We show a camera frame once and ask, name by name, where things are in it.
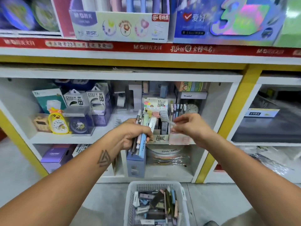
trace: clock face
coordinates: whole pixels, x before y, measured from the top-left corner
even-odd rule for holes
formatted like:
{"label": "clock face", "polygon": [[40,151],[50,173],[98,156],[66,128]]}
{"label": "clock face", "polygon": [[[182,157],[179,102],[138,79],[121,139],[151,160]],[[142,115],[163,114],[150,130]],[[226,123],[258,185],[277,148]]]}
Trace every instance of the clock face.
{"label": "clock face", "polygon": [[188,104],[186,113],[198,113],[199,108],[195,104]]}

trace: yellow shelf frame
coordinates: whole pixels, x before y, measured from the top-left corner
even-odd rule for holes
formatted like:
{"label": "yellow shelf frame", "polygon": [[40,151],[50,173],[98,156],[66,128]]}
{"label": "yellow shelf frame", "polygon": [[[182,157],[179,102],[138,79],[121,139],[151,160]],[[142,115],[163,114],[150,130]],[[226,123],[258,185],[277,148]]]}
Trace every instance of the yellow shelf frame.
{"label": "yellow shelf frame", "polygon": [[[91,65],[91,66],[123,66],[123,67],[160,67],[160,68],[190,68],[190,69],[216,69],[241,70],[242,81],[234,95],[226,116],[218,133],[227,138],[234,122],[244,106],[250,92],[264,70],[272,71],[301,71],[301,65],[272,65],[272,64],[233,64],[233,63],[204,63],[204,62],[178,62],[178,61],[149,61],[149,60],[115,60],[91,58],[61,58],[61,57],[33,57],[0,55],[0,63],[29,63],[29,64],[63,64],[63,65]],[[17,133],[13,125],[0,110],[0,127],[7,136],[17,145],[20,152],[42,176],[48,175],[39,160],[32,153],[24,140]],[[196,183],[203,183],[215,159],[208,154],[201,168]]]}

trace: white display case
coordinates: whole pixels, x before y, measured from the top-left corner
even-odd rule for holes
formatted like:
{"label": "white display case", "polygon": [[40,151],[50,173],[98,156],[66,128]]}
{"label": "white display case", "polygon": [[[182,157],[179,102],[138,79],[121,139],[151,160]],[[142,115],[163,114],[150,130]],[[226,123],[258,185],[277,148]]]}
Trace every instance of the white display case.
{"label": "white display case", "polygon": [[[293,89],[301,91],[301,78],[297,75],[280,75],[277,73],[267,74],[263,73],[259,77],[253,90],[251,91],[243,109],[240,111],[237,120],[235,121],[229,135],[228,141],[231,141],[237,147],[241,146],[286,146],[291,150],[297,149],[301,146],[301,138],[299,138],[299,131],[301,131],[301,125],[299,125],[299,109],[294,109],[294,112],[285,109],[280,104],[280,111],[273,118],[257,118],[257,117],[246,117],[248,109],[252,105],[252,102],[258,91],[272,87],[286,87],[286,89]],[[247,139],[252,141],[248,142],[235,142],[239,139],[238,134],[242,130],[242,126],[246,125],[247,122],[252,123],[251,126],[247,126],[243,131],[249,131],[246,133]],[[234,183],[230,176],[224,171],[215,170],[218,162],[215,161],[211,167],[204,183]],[[297,159],[293,163],[294,170],[283,175],[284,178],[288,179],[293,183],[301,183],[301,159]]]}
{"label": "white display case", "polygon": [[[77,66],[36,66],[13,65],[0,66],[0,110],[14,126],[19,135],[34,153],[38,160],[51,144],[72,143],[92,144],[109,130],[113,129],[118,120],[135,118],[136,113],[113,113],[106,127],[96,127],[92,136],[72,137],[70,134],[55,135],[38,132],[31,117],[39,112],[39,104],[32,90],[48,78],[60,79],[100,79],[100,80],[162,80],[162,81],[197,81],[211,82],[208,96],[200,111],[204,120],[214,131],[218,131],[224,116],[230,106],[242,75],[230,71],[187,71],[173,69],[148,70],[118,70],[77,67]],[[195,144],[187,146],[190,149],[190,165],[146,165],[145,180],[174,180],[179,182],[195,182],[208,152]],[[121,151],[116,174],[102,176],[98,183],[124,183],[139,180],[130,178],[127,174],[126,151]]]}

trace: hand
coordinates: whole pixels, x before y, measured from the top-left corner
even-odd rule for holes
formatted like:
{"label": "hand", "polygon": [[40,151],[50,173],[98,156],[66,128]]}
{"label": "hand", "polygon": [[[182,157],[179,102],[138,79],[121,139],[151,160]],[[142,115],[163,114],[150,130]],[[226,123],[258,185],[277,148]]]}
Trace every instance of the hand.
{"label": "hand", "polygon": [[129,149],[132,146],[132,139],[141,133],[145,133],[148,136],[146,138],[147,142],[153,137],[150,127],[136,124],[135,118],[126,120],[113,130],[118,132],[117,136],[121,138],[122,149]]}
{"label": "hand", "polygon": [[172,132],[190,136],[202,148],[206,148],[206,140],[215,132],[197,113],[186,113],[174,119],[176,125]]}

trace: white plastic basket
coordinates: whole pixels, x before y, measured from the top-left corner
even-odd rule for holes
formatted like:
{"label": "white plastic basket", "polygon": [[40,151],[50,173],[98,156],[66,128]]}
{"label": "white plastic basket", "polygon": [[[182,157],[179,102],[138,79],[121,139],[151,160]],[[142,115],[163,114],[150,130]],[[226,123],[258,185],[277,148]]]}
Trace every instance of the white plastic basket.
{"label": "white plastic basket", "polygon": [[165,189],[169,186],[175,190],[177,200],[179,204],[179,213],[182,213],[181,226],[190,226],[189,214],[186,204],[186,194],[184,188],[179,182],[173,181],[134,181],[129,184],[128,191],[126,193],[126,206],[124,210],[124,226],[133,226],[132,214],[133,214],[133,200],[135,191],[144,190],[159,190]]}

